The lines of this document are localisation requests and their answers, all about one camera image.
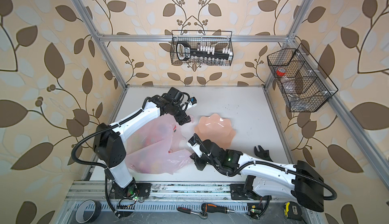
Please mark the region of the peach scalloped plastic plate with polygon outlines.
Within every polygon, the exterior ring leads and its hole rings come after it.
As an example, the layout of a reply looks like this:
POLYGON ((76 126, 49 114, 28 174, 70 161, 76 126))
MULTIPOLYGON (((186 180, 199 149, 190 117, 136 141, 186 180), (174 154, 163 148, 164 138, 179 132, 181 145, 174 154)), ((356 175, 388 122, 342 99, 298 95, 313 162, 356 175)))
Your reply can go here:
POLYGON ((198 125, 194 128, 194 132, 202 141, 210 140, 225 150, 231 147, 236 136, 231 120, 222 118, 218 114, 201 117, 198 125))

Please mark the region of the pink plastic bag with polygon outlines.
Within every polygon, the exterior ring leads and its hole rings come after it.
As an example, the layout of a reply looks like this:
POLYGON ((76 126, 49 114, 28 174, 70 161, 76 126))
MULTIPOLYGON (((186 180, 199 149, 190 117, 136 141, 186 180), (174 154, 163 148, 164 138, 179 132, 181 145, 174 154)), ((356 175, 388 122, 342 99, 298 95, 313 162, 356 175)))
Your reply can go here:
POLYGON ((126 141, 126 166, 145 174, 174 174, 190 163, 190 151, 180 146, 185 140, 173 116, 148 122, 126 141))

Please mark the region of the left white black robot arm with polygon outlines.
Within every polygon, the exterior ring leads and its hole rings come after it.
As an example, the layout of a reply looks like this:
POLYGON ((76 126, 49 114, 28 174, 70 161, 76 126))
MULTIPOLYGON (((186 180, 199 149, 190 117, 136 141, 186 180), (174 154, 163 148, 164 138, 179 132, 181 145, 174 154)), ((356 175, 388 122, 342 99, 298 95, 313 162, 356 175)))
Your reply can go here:
POLYGON ((101 123, 96 132, 80 140, 72 149, 71 159, 81 165, 97 166, 104 170, 104 184, 111 181, 112 189, 120 200, 139 197, 135 178, 125 165, 127 139, 147 123, 163 115, 172 115, 182 126, 191 121, 187 109, 196 106, 195 97, 172 87, 167 93, 147 97, 142 107, 123 119, 110 125, 101 123), (100 162, 81 160, 77 155, 78 149, 87 141, 93 139, 93 152, 100 162))

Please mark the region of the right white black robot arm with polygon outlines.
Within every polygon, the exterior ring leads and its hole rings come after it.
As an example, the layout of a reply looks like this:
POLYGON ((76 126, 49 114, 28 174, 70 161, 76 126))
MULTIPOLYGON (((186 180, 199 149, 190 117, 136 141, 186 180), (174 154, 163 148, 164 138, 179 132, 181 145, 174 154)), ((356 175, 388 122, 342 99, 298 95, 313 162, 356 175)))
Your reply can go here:
POLYGON ((197 170, 210 165, 227 177, 246 176, 244 196, 248 199, 284 197, 309 210, 323 212, 324 202, 337 198, 337 192, 307 162, 281 164, 255 158, 240 151, 224 150, 210 140, 202 141, 197 134, 187 145, 194 152, 190 157, 197 170))

